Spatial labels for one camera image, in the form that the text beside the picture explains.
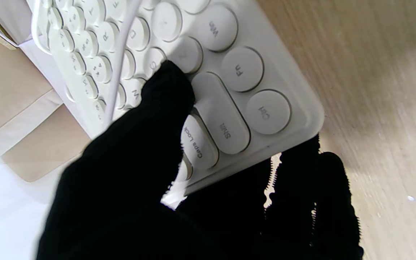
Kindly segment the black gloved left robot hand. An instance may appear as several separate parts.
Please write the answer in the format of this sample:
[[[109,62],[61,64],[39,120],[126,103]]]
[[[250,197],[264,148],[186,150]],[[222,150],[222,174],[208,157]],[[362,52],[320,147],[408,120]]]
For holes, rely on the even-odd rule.
[[[319,136],[161,203],[183,158],[181,132],[195,96],[172,61],[144,84],[143,100],[95,138],[62,173],[37,260],[361,260],[360,222],[342,160]]]

